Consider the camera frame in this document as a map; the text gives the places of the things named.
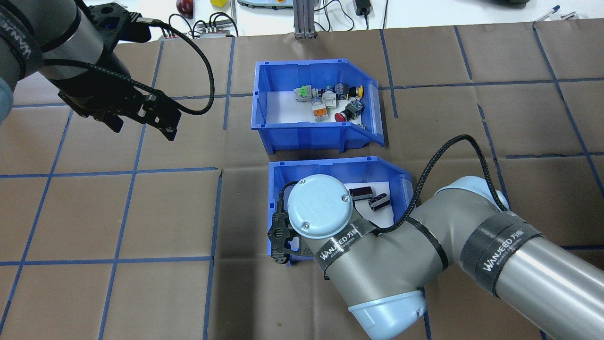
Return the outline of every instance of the black wire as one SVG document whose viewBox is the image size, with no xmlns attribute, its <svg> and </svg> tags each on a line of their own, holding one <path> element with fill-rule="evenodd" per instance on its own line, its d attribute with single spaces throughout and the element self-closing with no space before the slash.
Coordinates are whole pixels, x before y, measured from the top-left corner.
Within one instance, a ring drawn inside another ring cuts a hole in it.
<svg viewBox="0 0 604 340">
<path fill-rule="evenodd" d="M 386 15 L 388 14 L 388 0 L 386 0 L 386 4 L 384 5 L 384 23 L 382 24 L 382 29 L 386 28 Z"/>
<path fill-rule="evenodd" d="M 324 10 L 324 9 L 325 9 L 325 8 L 327 8 L 327 6 L 329 6 L 329 5 L 330 5 L 332 2 L 336 2 L 336 1 L 338 1 L 338 0 L 331 0 L 330 2 L 328 2 L 328 3 L 327 3 L 327 5 L 324 5 L 323 7 L 316 9 L 316 10 L 315 10 L 315 12 L 318 12 L 318 11 L 320 11 L 320 10 Z"/>
<path fill-rule="evenodd" d="M 197 21 L 196 21 L 196 22 L 193 24 L 193 29 L 195 29 L 195 27 L 196 27 L 198 24 L 203 24 L 205 28 L 208 28 L 208 24 L 207 24 L 205 21 L 203 21 L 203 20 L 197 20 Z"/>
<path fill-rule="evenodd" d="M 237 29 L 237 24 L 235 24 L 235 20 L 233 20 L 231 18 L 231 16 L 229 16 L 228 14 L 226 14 L 224 12 L 216 12 L 216 13 L 212 13 L 212 14 L 213 15 L 216 14 L 216 16 L 214 17 L 214 22 L 213 22 L 214 27 L 216 27 L 216 19 L 218 19 L 221 16 L 226 16 L 233 23 L 233 27 L 235 28 L 235 33 L 237 33 L 237 36 L 239 36 L 239 30 Z"/>
<path fill-rule="evenodd" d="M 292 186 L 295 184 L 298 184 L 298 181 L 291 181 L 291 182 L 285 184 L 283 186 L 283 188 L 281 188 L 281 191 L 279 192 L 279 198 L 277 199 L 277 212 L 284 212 L 283 197 L 285 196 L 285 189 L 287 189 L 288 186 Z"/>
<path fill-rule="evenodd" d="M 320 10 L 324 10 L 325 8 L 327 8 L 327 6 L 329 6 L 330 4 L 337 2 L 340 5 L 340 8 L 342 9 L 342 13 L 344 14 L 344 16 L 346 16 L 347 18 L 350 19 L 350 22 L 352 22 L 352 27 L 350 27 L 349 29 L 347 29 L 347 31 L 352 31 L 353 29 L 355 29 L 355 21 L 348 15 L 346 14 L 346 11 L 344 11 L 344 6 L 342 5 L 342 2 L 340 0 L 331 0 L 330 2 L 328 2 L 325 6 L 316 9 L 315 11 L 320 11 Z"/>
<path fill-rule="evenodd" d="M 170 14 L 170 16 L 168 17 L 168 25 L 171 26 L 171 27 L 173 27 L 172 26 L 172 18 L 174 18 L 175 16 L 177 16 L 177 17 L 179 17 L 179 18 L 181 18 L 182 20 L 185 21 L 185 23 L 187 24 L 187 26 L 189 26 L 189 32 L 191 33 L 191 36 L 193 36 L 194 35 L 193 34 L 193 27 L 191 27 L 191 24 L 188 23 L 187 18 L 183 17 L 180 14 L 177 14 L 177 13 Z"/>
<path fill-rule="evenodd" d="M 328 25 L 327 30 L 331 31 L 332 30 L 332 22 L 329 21 L 329 14 L 327 14 L 327 8 L 324 8 L 323 11 L 325 12 L 325 19 L 327 19 L 327 25 Z"/>
<path fill-rule="evenodd" d="M 332 1 L 338 1 L 338 3 L 340 4 L 340 8 L 342 9 L 342 13 L 350 19 L 350 22 L 352 22 L 352 27 L 347 29 L 347 31 L 352 31 L 353 29 L 355 29 L 355 21 L 348 14 L 346 14 L 346 12 L 344 11 L 344 6 L 342 6 L 342 2 L 340 2 L 340 0 L 332 0 Z"/>
<path fill-rule="evenodd" d="M 487 186 L 489 187 L 489 192 L 490 192 L 491 196 L 493 197 L 493 199 L 495 200 L 495 203 L 497 204 L 499 209 L 501 209 L 501 211 L 507 210 L 506 206 L 503 205 L 503 203 L 499 199 L 499 196 L 497 196 L 497 191 L 495 190 L 495 187 L 493 186 L 493 181 L 489 174 L 489 165 L 487 164 L 487 161 L 484 158 L 484 155 L 483 155 L 482 150 L 480 149 L 480 146 L 478 146 L 478 143 L 476 142 L 476 140 L 474 138 L 472 138 L 472 136 L 467 135 L 467 134 L 462 134 L 462 135 L 449 139 L 449 141 L 446 142 L 443 146 L 441 146 L 440 149 L 434 154 L 434 156 L 432 156 L 432 159 L 430 159 L 430 162 L 428 162 L 428 164 L 426 165 L 426 168 L 423 170 L 422 175 L 419 178 L 419 181 L 417 181 L 417 187 L 416 187 L 415 192 L 413 193 L 411 202 L 409 202 L 409 206 L 407 207 L 407 209 L 405 210 L 405 213 L 401 216 L 401 218 L 390 227 L 376 228 L 373 231 L 374 234 L 379 235 L 379 234 L 383 234 L 383 233 L 387 233 L 387 232 L 392 232 L 392 231 L 395 231 L 396 229 L 398 229 L 401 225 L 403 225 L 403 223 L 406 221 L 406 219 L 409 217 L 409 215 L 411 215 L 411 212 L 413 211 L 413 209 L 415 209 L 417 200 L 419 199 L 419 195 L 422 193 L 423 185 L 426 182 L 426 179 L 428 178 L 430 171 L 432 170 L 432 168 L 434 167 L 436 162 L 439 160 L 440 156 L 442 156 L 445 153 L 445 151 L 447 151 L 447 149 L 450 148 L 453 144 L 460 142 L 462 140 L 467 140 L 474 148 L 474 151 L 476 151 L 476 155 L 478 155 L 478 159 L 480 161 L 480 166 L 483 169 L 484 180 L 487 182 Z"/>
<path fill-rule="evenodd" d="M 165 102 L 171 103 L 172 105 L 177 107 L 182 112 L 192 114 L 194 116 L 200 116 L 200 115 L 208 112 L 210 110 L 210 108 L 212 107 L 212 104 L 214 103 L 214 74 L 212 73 L 212 67 L 210 66 L 210 62 L 208 61 L 208 58 L 205 56 L 204 52 L 191 39 L 189 39 L 186 34 L 181 33 L 174 27 L 170 26 L 169 24 L 166 24 L 165 22 L 163 22 L 161 20 L 154 19 L 152 21 L 152 23 L 149 24 L 149 26 L 159 27 L 159 28 L 163 28 L 167 31 L 173 32 L 174 34 L 176 34 L 177 36 L 182 38 L 187 44 L 189 44 L 189 46 L 191 46 L 195 50 L 195 52 L 197 52 L 197 54 L 201 57 L 201 59 L 204 61 L 205 67 L 208 70 L 208 78 L 210 81 L 210 98 L 208 99 L 208 103 L 201 110 L 193 110 L 193 109 L 187 108 L 186 106 L 181 105 L 177 101 L 175 101 L 172 98 L 170 98 L 169 96 L 167 96 L 163 91 L 154 89 L 154 88 L 147 86 L 141 82 L 138 82 L 128 76 L 125 76 L 121 73 L 118 73 L 118 72 L 115 72 L 112 70 L 109 70 L 105 67 L 101 67 L 101 66 L 94 65 L 94 64 L 89 64 L 87 62 L 81 62 L 81 61 L 77 61 L 77 60 L 66 60 L 66 59 L 47 59 L 44 61 L 44 65 L 46 65 L 46 66 L 53 66 L 53 65 L 55 65 L 55 66 L 72 66 L 72 67 L 85 68 L 88 70 L 94 70 L 97 72 L 101 72 L 101 73 L 107 74 L 109 76 L 112 76 L 114 78 L 120 79 L 124 82 L 127 82 L 127 83 L 131 84 L 132 86 L 137 87 L 141 90 L 147 91 L 148 93 L 157 96 L 158 98 L 164 100 Z"/>
<path fill-rule="evenodd" d="M 325 29 L 325 27 L 323 27 L 321 24 L 319 24 L 317 21 L 315 21 L 315 25 L 319 25 L 319 27 L 321 27 L 321 29 L 325 32 L 327 32 L 327 30 Z"/>
</svg>

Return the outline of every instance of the light blue end cap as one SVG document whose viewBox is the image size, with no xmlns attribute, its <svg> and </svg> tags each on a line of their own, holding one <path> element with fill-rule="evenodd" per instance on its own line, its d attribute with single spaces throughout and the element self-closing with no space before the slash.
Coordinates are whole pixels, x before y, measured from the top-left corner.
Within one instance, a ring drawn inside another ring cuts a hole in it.
<svg viewBox="0 0 604 340">
<path fill-rule="evenodd" d="M 445 186 L 444 188 L 441 188 L 434 195 L 438 194 L 439 192 L 441 192 L 442 190 L 445 190 L 445 189 L 462 189 L 462 190 L 471 191 L 475 194 L 481 195 L 482 197 L 486 198 L 487 200 L 489 200 L 489 202 L 493 203 L 493 205 L 497 207 L 497 204 L 495 203 L 493 196 L 491 196 L 491 194 L 490 194 L 489 186 L 487 185 L 487 181 L 485 181 L 484 178 L 480 178 L 480 177 L 476 177 L 476 176 L 462 177 L 462 178 L 456 180 L 455 182 L 451 183 L 450 185 Z M 499 200 L 501 200 L 503 205 L 505 205 L 507 209 L 510 209 L 510 205 L 508 204 L 506 197 L 503 196 L 501 191 L 497 190 L 497 196 L 499 196 Z"/>
<path fill-rule="evenodd" d="M 350 221 L 352 199 L 346 187 L 328 175 L 311 175 L 298 182 L 288 198 L 289 221 L 302 236 L 334 236 Z"/>
<path fill-rule="evenodd" d="M 13 92 L 10 86 L 0 78 L 0 124 L 8 116 L 13 106 Z"/>
<path fill-rule="evenodd" d="M 348 310 L 372 340 L 390 340 L 413 325 L 428 308 L 419 290 L 365 302 Z"/>
</svg>

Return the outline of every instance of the black tape band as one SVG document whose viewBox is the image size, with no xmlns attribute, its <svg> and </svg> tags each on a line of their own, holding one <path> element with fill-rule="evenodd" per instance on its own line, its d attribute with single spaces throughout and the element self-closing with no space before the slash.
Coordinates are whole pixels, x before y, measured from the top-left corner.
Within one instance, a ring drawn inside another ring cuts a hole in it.
<svg viewBox="0 0 604 340">
<path fill-rule="evenodd" d="M 436 250 L 436 253 L 440 257 L 440 262 L 443 264 L 443 270 L 449 267 L 449 258 L 447 257 L 447 253 L 443 249 L 443 246 L 440 245 L 438 239 L 424 226 L 420 221 L 416 220 L 413 217 L 407 217 L 407 222 L 411 223 L 417 230 L 419 230 L 432 244 L 432 247 Z"/>
<path fill-rule="evenodd" d="M 55 48 L 63 45 L 67 40 L 69 40 L 76 33 L 77 29 L 80 26 L 80 21 L 82 21 L 82 14 L 80 14 L 80 9 L 78 7 L 75 8 L 75 19 L 67 28 L 63 34 L 59 37 L 47 42 L 46 44 L 40 46 L 42 53 L 46 53 L 48 51 L 52 51 Z"/>
<path fill-rule="evenodd" d="M 0 38 L 6 41 L 15 59 L 19 63 L 21 73 L 19 79 L 34 73 L 42 66 L 42 52 L 34 36 L 30 33 L 31 25 L 25 23 L 11 11 L 14 6 L 0 5 Z M 16 13 L 23 16 L 16 8 Z"/>
<path fill-rule="evenodd" d="M 12 13 L 12 15 L 19 19 L 19 21 L 21 21 L 21 24 L 23 24 L 23 26 L 31 36 L 36 36 L 34 28 L 31 26 L 30 21 L 27 19 L 25 14 L 23 14 L 23 12 L 21 12 L 15 5 L 10 3 L 10 1 L 8 0 L 0 0 L 0 7 L 6 8 L 6 10 L 8 10 L 10 13 Z"/>
<path fill-rule="evenodd" d="M 372 232 L 375 228 L 375 224 L 364 218 L 359 218 L 349 223 L 341 232 L 330 237 L 323 247 L 319 249 L 315 254 L 315 262 L 325 272 L 335 260 L 348 252 L 353 244 L 360 241 L 361 238 Z"/>
<path fill-rule="evenodd" d="M 482 222 L 461 250 L 460 266 L 479 286 L 499 297 L 495 284 L 507 260 L 528 240 L 541 233 L 510 211 Z"/>
</svg>

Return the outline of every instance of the power adapter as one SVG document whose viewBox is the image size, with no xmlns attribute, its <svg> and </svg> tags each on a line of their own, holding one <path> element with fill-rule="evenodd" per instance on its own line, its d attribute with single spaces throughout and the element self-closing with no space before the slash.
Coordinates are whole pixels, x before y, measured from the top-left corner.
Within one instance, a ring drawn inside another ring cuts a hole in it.
<svg viewBox="0 0 604 340">
<path fill-rule="evenodd" d="M 355 0 L 355 12 L 358 16 L 365 16 L 371 13 L 370 0 Z"/>
</svg>

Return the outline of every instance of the pen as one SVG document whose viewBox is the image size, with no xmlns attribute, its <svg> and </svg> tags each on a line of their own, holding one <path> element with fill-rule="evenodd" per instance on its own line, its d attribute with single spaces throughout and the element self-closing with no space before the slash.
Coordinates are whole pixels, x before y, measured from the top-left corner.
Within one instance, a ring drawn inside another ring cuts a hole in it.
<svg viewBox="0 0 604 340">
<path fill-rule="evenodd" d="M 552 8 L 551 10 L 549 10 L 546 14 L 540 16 L 537 20 L 535 21 L 543 21 L 547 18 L 549 18 L 550 15 L 556 13 L 558 10 L 560 9 L 560 5 L 555 5 L 554 8 Z"/>
</svg>

